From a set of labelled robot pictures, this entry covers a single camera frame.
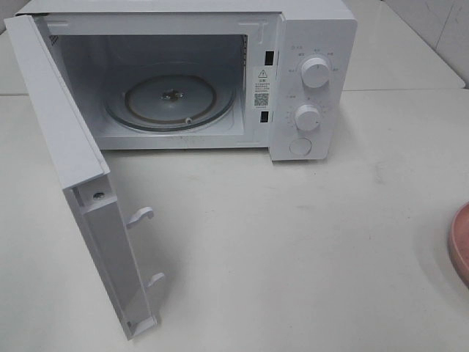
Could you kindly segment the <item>white round door button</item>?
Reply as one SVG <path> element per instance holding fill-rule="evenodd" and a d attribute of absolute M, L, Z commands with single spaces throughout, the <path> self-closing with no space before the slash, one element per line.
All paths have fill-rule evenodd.
<path fill-rule="evenodd" d="M 299 138 L 292 141 L 289 150 L 294 155 L 306 156 L 311 152 L 312 142 L 306 138 Z"/>

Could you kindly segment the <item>white microwave knob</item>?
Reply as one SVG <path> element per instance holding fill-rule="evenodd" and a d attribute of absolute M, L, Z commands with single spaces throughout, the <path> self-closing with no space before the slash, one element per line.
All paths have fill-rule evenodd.
<path fill-rule="evenodd" d="M 330 79 L 331 63 L 321 55 L 313 55 L 300 64 L 302 82 L 309 88 L 320 88 Z"/>
<path fill-rule="evenodd" d="M 294 113 L 294 120 L 298 130 L 313 131 L 322 122 L 322 113 L 314 105 L 302 105 Z"/>

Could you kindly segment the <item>white microwave oven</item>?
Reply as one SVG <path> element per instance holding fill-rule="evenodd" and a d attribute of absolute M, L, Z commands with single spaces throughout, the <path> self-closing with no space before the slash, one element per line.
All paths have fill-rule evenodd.
<path fill-rule="evenodd" d="M 350 9 L 311 18 L 281 12 L 47 12 L 5 20 L 13 51 L 63 193 L 128 339 L 157 323 L 152 295 L 163 274 L 145 280 L 130 229 L 152 208 L 125 218 L 104 150 L 265 148 L 272 161 L 322 160 L 330 147 L 358 22 Z M 330 79 L 309 88 L 304 59 L 321 55 Z M 242 80 L 218 119 L 175 132 L 138 131 L 103 105 L 107 76 L 126 67 L 190 62 L 236 70 Z M 294 113 L 314 105 L 313 131 Z M 292 141 L 312 142 L 306 156 Z"/>

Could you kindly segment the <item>pink round plate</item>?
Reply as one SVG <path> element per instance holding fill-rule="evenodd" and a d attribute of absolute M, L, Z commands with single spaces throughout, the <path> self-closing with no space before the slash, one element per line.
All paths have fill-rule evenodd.
<path fill-rule="evenodd" d="M 465 203 L 452 219 L 448 252 L 455 271 L 468 286 L 468 203 Z"/>

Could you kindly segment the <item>glass microwave turntable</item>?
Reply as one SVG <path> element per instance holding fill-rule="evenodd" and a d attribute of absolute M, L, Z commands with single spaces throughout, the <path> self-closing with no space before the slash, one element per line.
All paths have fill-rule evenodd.
<path fill-rule="evenodd" d="M 103 105 L 138 131 L 184 131 L 228 112 L 241 82 L 236 70 L 198 63 L 126 67 L 107 76 Z"/>

